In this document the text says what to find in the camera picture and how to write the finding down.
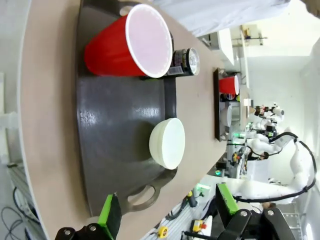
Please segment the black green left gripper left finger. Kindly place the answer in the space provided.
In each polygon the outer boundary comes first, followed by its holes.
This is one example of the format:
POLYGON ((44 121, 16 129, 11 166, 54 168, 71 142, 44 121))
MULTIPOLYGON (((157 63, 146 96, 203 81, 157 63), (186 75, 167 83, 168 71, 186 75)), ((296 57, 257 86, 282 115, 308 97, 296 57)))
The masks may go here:
POLYGON ((115 240, 120 230, 122 211, 116 193, 109 194, 102 207, 97 223, 89 223, 80 230, 62 227, 55 240, 115 240))

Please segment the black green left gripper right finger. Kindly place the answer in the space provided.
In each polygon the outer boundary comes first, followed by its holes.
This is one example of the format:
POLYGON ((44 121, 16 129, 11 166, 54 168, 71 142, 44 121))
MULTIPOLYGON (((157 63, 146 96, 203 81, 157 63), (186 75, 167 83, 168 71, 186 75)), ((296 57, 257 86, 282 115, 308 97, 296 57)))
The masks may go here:
POLYGON ((215 188, 217 211, 224 230, 219 240, 294 240, 282 212, 266 208, 261 213, 246 208, 240 209, 225 183, 215 188))

